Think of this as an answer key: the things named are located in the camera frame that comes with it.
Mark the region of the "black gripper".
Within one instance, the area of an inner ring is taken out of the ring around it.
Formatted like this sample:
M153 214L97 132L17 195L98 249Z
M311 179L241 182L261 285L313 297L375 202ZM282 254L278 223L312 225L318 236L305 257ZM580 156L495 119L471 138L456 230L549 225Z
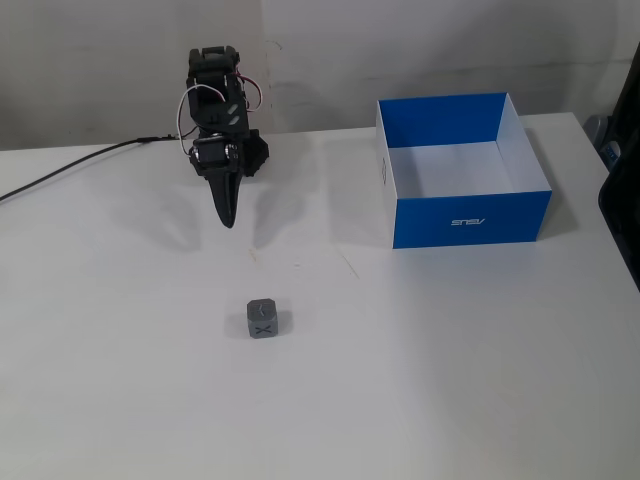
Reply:
M206 178L219 219L228 229L236 220L242 179L250 174L245 148L249 139L250 132L214 133L197 138L189 151L190 162Z

